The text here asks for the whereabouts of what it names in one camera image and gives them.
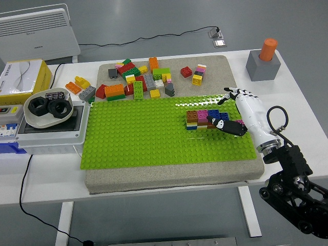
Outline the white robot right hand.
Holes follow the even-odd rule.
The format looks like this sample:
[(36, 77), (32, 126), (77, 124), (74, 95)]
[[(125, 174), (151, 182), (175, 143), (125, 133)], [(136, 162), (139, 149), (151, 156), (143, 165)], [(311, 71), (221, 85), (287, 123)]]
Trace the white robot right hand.
[(227, 94), (218, 102), (222, 105), (228, 99), (233, 99), (236, 108), (241, 115), (243, 124), (221, 120), (207, 116), (209, 123), (219, 130), (236, 136), (243, 136), (250, 132), (254, 137), (254, 144), (258, 152), (266, 154), (271, 149), (278, 149), (281, 145), (280, 140), (270, 133), (271, 128), (266, 119), (266, 109), (262, 101), (253, 93), (239, 88), (224, 88)]

